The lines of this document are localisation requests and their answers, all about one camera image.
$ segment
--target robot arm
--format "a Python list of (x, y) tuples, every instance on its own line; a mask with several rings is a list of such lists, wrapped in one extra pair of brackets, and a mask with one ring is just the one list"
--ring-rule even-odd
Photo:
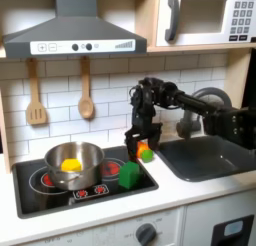
[(125, 133), (130, 158), (136, 159), (137, 142), (148, 139), (155, 150), (161, 136), (162, 123), (152, 123), (154, 106), (168, 110), (182, 108), (203, 117), (204, 131), (218, 135), (247, 149), (256, 148), (256, 110), (217, 108), (202, 100), (186, 95), (172, 82), (145, 78), (133, 88), (131, 98), (132, 128)]

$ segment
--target black stovetop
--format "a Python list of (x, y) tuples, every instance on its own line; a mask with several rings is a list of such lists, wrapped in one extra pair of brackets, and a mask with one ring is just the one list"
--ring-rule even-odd
[(43, 159), (16, 164), (13, 178), (18, 216), (31, 218), (158, 188), (142, 166), (140, 166), (140, 179), (134, 187), (127, 190), (119, 186), (119, 168), (129, 160), (127, 149), (116, 147), (105, 149), (104, 152), (101, 183), (80, 191), (63, 191), (54, 187)]

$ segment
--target wooden spoon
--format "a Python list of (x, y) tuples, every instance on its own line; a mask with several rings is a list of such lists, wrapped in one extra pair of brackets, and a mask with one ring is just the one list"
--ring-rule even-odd
[(28, 74), (30, 79), (31, 102), (27, 107), (27, 122), (31, 125), (43, 124), (47, 121), (44, 106), (39, 101), (38, 79), (36, 73), (37, 62), (35, 59), (27, 60)]
[(94, 113), (93, 102), (90, 98), (90, 60), (81, 59), (82, 71), (82, 98), (79, 101), (78, 109), (81, 116), (85, 119), (91, 118)]

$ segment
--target sink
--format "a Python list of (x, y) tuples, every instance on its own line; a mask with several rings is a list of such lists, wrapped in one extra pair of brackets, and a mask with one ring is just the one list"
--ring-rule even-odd
[(256, 157), (219, 137), (197, 137), (161, 143), (157, 154), (176, 176), (190, 182), (256, 169)]

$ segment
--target range hood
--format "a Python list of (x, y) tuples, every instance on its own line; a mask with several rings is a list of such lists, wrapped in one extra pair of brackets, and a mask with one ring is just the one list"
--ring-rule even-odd
[(97, 17), (97, 0), (55, 1), (56, 18), (4, 36), (7, 58), (146, 52), (146, 39)]

